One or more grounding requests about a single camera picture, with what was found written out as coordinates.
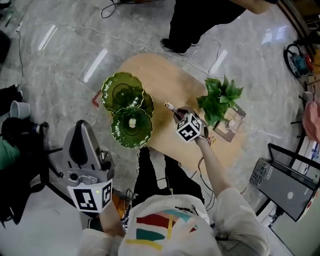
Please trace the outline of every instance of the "potted plant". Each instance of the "potted plant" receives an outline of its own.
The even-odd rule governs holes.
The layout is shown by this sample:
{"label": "potted plant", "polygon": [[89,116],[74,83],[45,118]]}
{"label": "potted plant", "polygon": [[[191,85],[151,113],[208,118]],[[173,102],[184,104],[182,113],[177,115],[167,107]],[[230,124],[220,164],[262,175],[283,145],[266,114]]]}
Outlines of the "potted plant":
{"label": "potted plant", "polygon": [[225,113],[236,105],[235,100],[241,97],[243,87],[237,88],[235,81],[229,82],[226,76],[223,84],[218,79],[207,78],[205,86],[208,95],[197,98],[199,108],[204,110],[205,121],[213,128],[218,121],[229,122],[224,117]]}

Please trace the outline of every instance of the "black shoe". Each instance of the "black shoe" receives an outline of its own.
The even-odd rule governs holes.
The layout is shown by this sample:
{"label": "black shoe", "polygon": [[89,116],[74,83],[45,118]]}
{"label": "black shoe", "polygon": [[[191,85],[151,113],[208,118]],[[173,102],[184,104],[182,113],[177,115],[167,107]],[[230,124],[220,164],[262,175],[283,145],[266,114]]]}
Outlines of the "black shoe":
{"label": "black shoe", "polygon": [[191,46],[197,46],[200,42],[200,38],[191,42]]}
{"label": "black shoe", "polygon": [[186,49],[185,52],[180,52],[180,51],[175,51],[172,49],[171,47],[171,44],[170,44],[170,40],[168,38],[163,38],[161,39],[161,46],[163,49],[165,49],[166,51],[169,51],[169,52],[174,52],[176,54],[180,54],[180,55],[186,55],[187,52],[188,52],[188,49]]}

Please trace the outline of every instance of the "gray floor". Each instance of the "gray floor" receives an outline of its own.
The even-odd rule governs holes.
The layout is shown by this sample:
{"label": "gray floor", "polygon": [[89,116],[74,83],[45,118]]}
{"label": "gray floor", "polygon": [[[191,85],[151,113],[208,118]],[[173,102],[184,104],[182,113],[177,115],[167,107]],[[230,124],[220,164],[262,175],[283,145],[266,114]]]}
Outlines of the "gray floor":
{"label": "gray floor", "polygon": [[[21,79],[19,38],[14,30],[28,3],[15,1],[9,26],[0,26],[12,38],[0,73],[0,88]],[[121,5],[110,18],[102,19],[101,9],[109,4],[105,0],[34,0],[23,18],[21,88],[24,100],[31,105],[32,118],[50,124],[51,147],[62,146],[68,129],[76,121],[88,121],[101,146],[114,153],[117,165],[114,185],[122,191],[134,186],[136,150],[124,148],[113,139],[110,115],[91,100],[127,58],[150,50],[164,51],[160,39],[169,34],[174,3],[161,0]],[[264,196],[250,186],[249,177],[259,157],[269,158],[267,144],[287,149],[297,145],[298,129],[290,122],[296,118],[302,87],[283,59],[284,47],[296,38],[285,15],[273,6],[261,15],[246,11],[230,24],[215,26],[185,56],[159,53],[199,81],[206,78],[217,55],[227,53],[213,75],[222,79],[226,74],[238,87],[244,87],[237,103],[247,113],[247,138],[242,155],[226,172],[254,209]]]}

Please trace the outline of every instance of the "plastic cup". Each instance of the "plastic cup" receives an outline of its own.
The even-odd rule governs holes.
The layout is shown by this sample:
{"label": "plastic cup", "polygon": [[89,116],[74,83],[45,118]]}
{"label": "plastic cup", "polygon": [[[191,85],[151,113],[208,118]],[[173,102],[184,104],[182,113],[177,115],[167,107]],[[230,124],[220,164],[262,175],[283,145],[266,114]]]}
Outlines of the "plastic cup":
{"label": "plastic cup", "polygon": [[30,117],[31,107],[28,103],[12,101],[10,106],[10,117],[26,119]]}

